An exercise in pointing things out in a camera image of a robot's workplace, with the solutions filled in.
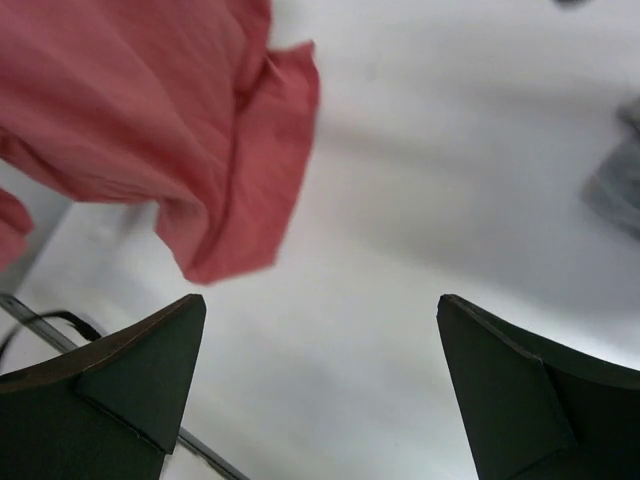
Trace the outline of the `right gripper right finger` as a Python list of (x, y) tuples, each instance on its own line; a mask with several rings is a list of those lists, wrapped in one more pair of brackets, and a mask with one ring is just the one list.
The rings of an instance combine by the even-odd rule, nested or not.
[(457, 295), (437, 324), (481, 479), (636, 479), (639, 373)]

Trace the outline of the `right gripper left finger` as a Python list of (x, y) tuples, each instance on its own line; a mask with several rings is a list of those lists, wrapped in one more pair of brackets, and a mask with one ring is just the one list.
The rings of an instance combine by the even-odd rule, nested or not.
[(86, 345), (1, 377), (4, 479), (157, 479), (173, 453), (201, 345), (206, 304), (186, 295), (103, 336), (68, 311)]

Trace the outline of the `red t shirt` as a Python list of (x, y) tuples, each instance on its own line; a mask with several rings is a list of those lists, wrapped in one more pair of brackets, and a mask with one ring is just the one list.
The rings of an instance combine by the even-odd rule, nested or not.
[(313, 146), (314, 45), (268, 1), (5, 1), (1, 157), (78, 202), (158, 206), (207, 285), (271, 266)]

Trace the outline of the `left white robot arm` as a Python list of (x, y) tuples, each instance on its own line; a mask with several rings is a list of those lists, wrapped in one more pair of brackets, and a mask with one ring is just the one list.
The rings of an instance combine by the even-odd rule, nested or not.
[(28, 329), (44, 340), (49, 346), (59, 353), (65, 354), (77, 348), (77, 345), (66, 335), (48, 323), (49, 320), (61, 320), (74, 329), (85, 341), (94, 342), (103, 337), (94, 326), (69, 311), (51, 311), (34, 314), (30, 317), (19, 318), (1, 340), (1, 360), (23, 329)]

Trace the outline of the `grey hanging garment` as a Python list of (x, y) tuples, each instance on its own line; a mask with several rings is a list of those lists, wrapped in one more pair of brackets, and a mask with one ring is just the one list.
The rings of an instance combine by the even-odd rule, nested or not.
[(614, 148), (587, 180), (583, 202), (602, 220), (639, 239), (639, 99), (618, 107), (630, 136)]

